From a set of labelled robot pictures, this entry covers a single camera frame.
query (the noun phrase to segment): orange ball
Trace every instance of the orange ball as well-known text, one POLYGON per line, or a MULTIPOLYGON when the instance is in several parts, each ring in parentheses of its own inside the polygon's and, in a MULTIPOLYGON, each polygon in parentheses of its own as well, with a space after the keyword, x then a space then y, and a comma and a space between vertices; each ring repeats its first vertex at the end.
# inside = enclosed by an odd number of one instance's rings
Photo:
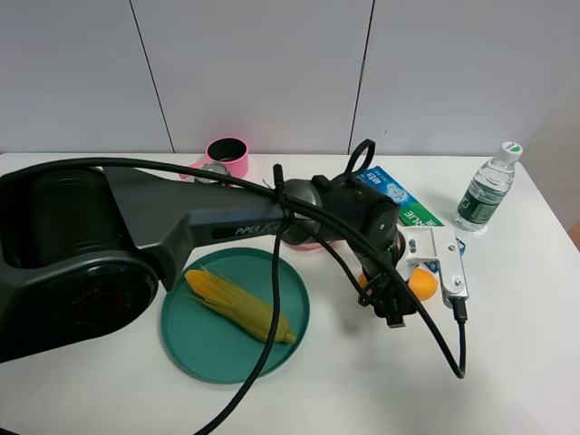
MULTIPOLYGON (((368 284, 364 274, 359 275, 358 281, 362 288, 368 284)), ((430 272, 417 267, 411 275, 409 287, 420 301, 426 301, 437 292, 437 279, 430 272)))

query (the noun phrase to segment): white table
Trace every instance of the white table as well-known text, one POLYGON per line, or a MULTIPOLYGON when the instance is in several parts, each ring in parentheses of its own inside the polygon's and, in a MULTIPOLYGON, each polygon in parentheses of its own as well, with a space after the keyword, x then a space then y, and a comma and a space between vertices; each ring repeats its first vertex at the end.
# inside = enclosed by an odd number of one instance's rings
MULTIPOLYGON (((130 155, 189 164, 194 155, 130 155)), ((72 154, 6 154, 0 173, 72 154)), ((253 155, 247 176, 271 184, 331 177, 347 156, 253 155)), ((485 159, 377 157, 448 223, 485 159)), ((468 374, 457 380, 422 320, 387 328, 356 304, 339 266, 322 250, 282 256, 302 276, 312 304, 296 354, 259 380, 218 434, 577 434, 580 420, 580 254, 523 167, 487 234, 460 233, 471 298, 468 374)), ((228 246, 271 250, 272 237, 194 250, 191 261, 228 246)), ((339 251, 355 270, 354 255, 339 251)), ((0 426, 23 435, 190 434, 237 386, 197 381, 165 354, 153 305, 126 328, 96 340, 0 364, 0 426)), ((457 352, 458 334, 440 295, 426 303, 457 352)))

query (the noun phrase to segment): teal plate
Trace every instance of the teal plate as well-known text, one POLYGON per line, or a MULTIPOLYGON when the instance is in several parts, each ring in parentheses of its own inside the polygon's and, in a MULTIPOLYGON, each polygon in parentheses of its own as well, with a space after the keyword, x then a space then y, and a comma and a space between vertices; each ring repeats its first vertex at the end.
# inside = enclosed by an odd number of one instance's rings
MULTIPOLYGON (((272 254, 250 247, 233 247, 203 256, 183 271, 161 309, 165 347, 182 370, 207 382, 243 382, 254 368, 264 343, 192 297, 185 272, 202 266, 272 304, 272 254)), ((281 312, 298 340, 294 344, 275 343, 260 376, 290 358, 302 342, 310 318, 308 293, 300 275, 282 258, 279 270, 281 312)))

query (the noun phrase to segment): pink cup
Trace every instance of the pink cup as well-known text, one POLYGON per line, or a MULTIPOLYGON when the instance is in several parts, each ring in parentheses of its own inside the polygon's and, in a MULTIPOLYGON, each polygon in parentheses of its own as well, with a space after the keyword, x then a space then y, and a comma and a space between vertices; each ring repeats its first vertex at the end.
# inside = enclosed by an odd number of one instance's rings
MULTIPOLYGON (((197 169, 209 161, 219 161, 226 165, 230 175, 242 179, 247 174, 247 145, 240 139, 222 138, 214 140, 206 148, 206 157, 192 165, 190 168, 197 169)), ((182 179, 189 175, 179 174, 182 179)))

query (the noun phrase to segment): water bottle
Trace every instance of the water bottle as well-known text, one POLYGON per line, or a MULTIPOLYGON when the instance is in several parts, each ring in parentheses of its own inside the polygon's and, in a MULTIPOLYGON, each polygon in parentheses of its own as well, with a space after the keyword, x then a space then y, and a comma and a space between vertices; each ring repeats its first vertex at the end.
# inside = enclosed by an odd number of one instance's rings
POLYGON ((522 147, 504 142, 496 157, 478 169, 455 213, 459 229, 481 234, 514 182, 515 163, 522 147))

